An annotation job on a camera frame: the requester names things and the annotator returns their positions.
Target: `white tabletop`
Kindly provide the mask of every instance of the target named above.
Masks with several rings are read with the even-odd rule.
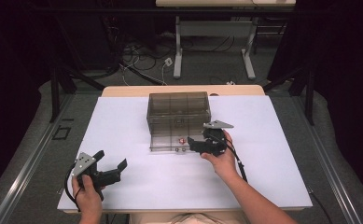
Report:
[[[296,0],[156,0],[157,7],[290,7],[295,3]]]
[[[210,96],[209,102],[212,120],[234,125],[228,131],[248,182],[282,208],[311,207],[270,98]],[[198,153],[150,151],[147,103],[147,97],[100,97],[94,109],[79,152],[92,156],[103,150],[105,156],[98,162],[101,171],[115,169],[125,158],[129,163],[121,181],[104,189],[104,210],[133,213],[240,209],[212,165]],[[65,193],[58,209],[76,212]]]

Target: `transparent acrylic enclosure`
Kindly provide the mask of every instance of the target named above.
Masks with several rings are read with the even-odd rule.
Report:
[[[207,92],[149,94],[147,122],[151,151],[187,151],[187,137],[203,140],[203,124],[210,122]]]

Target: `hand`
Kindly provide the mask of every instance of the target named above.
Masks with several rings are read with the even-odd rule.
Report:
[[[223,132],[225,134],[225,138],[228,140],[228,146],[230,146],[232,139],[228,132]],[[202,153],[201,157],[213,164],[214,171],[223,181],[227,182],[230,178],[239,176],[236,171],[234,155],[229,147],[218,157],[208,153]]]
[[[83,189],[79,186],[76,177],[72,179],[73,196],[81,211],[79,223],[99,223],[103,211],[100,195],[94,189],[90,176],[83,175],[82,181]]]

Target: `white desk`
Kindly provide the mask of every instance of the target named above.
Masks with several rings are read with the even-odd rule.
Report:
[[[257,86],[208,86],[208,92],[258,95],[210,96],[213,119],[233,124],[229,129],[238,155],[244,163],[249,183],[269,200],[284,209],[311,207],[312,202],[300,176],[278,118],[268,96]],[[123,160],[128,167],[121,181],[103,190],[106,212],[141,213],[159,211],[207,212],[238,210],[230,190],[214,173],[212,165],[195,152],[152,153],[147,126],[147,90],[132,87],[112,88],[100,97],[91,117],[79,152],[89,155],[99,150],[105,156],[98,169],[115,169]],[[187,86],[185,91],[204,91],[204,86]],[[171,91],[172,87],[150,87],[151,92]],[[183,87],[173,87],[182,91]],[[65,193],[58,209],[76,212]]]
[[[157,7],[294,7],[296,0],[157,0]],[[175,70],[174,78],[181,78],[181,36],[235,36],[246,37],[247,44],[242,49],[245,71],[249,79],[255,79],[250,59],[258,18],[251,21],[181,21],[175,18]]]

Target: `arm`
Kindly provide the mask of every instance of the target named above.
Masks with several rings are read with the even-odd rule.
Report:
[[[224,134],[231,141],[230,135],[225,131]],[[283,210],[263,197],[239,176],[236,171],[234,156],[229,148],[218,157],[203,153],[202,158],[213,164],[215,172],[230,188],[251,223],[296,223]]]
[[[81,210],[79,224],[98,224],[103,211],[102,200],[94,189],[90,176],[83,175],[82,181],[84,189],[79,186],[76,177],[72,180],[73,196]]]

